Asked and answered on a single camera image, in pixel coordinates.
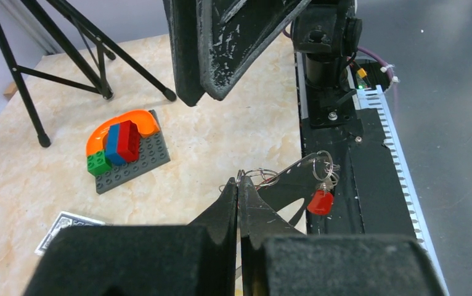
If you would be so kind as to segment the perforated metal keyring plate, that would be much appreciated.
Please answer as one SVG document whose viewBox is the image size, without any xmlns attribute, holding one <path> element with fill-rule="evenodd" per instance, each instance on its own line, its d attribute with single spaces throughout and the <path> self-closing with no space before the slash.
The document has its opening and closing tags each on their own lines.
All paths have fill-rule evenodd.
<svg viewBox="0 0 472 296">
<path fill-rule="evenodd" d="M 237 182 L 249 177 L 263 201 L 298 227 L 318 190 L 331 192 L 340 180 L 341 167 L 326 150 L 311 153 L 281 172 L 265 168 L 239 170 Z"/>
</svg>

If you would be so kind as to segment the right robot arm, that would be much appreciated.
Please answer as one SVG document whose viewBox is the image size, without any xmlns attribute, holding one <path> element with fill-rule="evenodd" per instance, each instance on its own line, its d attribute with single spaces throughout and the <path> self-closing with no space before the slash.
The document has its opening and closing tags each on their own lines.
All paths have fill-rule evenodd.
<svg viewBox="0 0 472 296">
<path fill-rule="evenodd" d="M 346 70 L 362 33 L 354 1 L 165 1 L 177 96 L 221 101 L 282 30 L 304 56 L 302 85 L 310 125 L 355 119 Z"/>
</svg>

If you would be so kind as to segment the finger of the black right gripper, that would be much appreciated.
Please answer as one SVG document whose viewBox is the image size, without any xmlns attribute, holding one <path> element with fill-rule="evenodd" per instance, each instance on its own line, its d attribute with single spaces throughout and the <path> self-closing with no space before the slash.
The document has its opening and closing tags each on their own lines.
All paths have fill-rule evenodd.
<svg viewBox="0 0 472 296">
<path fill-rule="evenodd" d="M 309 1 L 197 1 L 200 84 L 223 100 Z"/>
<path fill-rule="evenodd" d="M 169 30 L 177 96 L 189 107 L 197 105 L 205 90 L 200 83 L 197 10 L 194 0 L 163 1 Z"/>
</svg>

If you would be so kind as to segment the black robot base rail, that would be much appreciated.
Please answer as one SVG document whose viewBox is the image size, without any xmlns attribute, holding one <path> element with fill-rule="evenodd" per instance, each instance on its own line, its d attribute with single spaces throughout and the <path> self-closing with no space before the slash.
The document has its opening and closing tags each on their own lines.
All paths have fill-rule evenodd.
<svg viewBox="0 0 472 296">
<path fill-rule="evenodd" d="M 344 123 L 309 124 L 304 85 L 306 57 L 296 55 L 302 153 L 329 152 L 340 167 L 333 204 L 326 215 L 306 215 L 309 234 L 400 234 L 425 243 L 422 217 L 410 173 L 381 85 L 360 88 L 346 105 Z"/>
</svg>

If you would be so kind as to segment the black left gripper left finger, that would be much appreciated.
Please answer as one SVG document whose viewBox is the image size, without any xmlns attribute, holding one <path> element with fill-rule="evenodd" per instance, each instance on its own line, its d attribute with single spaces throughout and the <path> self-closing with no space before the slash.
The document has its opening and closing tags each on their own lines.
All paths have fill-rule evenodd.
<svg viewBox="0 0 472 296">
<path fill-rule="evenodd" d="M 233 295 L 237 184 L 187 225 L 67 228 L 25 295 Z"/>
</svg>

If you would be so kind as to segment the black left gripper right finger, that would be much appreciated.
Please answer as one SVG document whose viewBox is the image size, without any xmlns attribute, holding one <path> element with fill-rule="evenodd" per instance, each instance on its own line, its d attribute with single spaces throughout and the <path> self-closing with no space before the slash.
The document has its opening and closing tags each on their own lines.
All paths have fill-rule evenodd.
<svg viewBox="0 0 472 296">
<path fill-rule="evenodd" d="M 444 295 L 419 244 L 400 235 L 304 235 L 239 182 L 244 295 Z"/>
</svg>

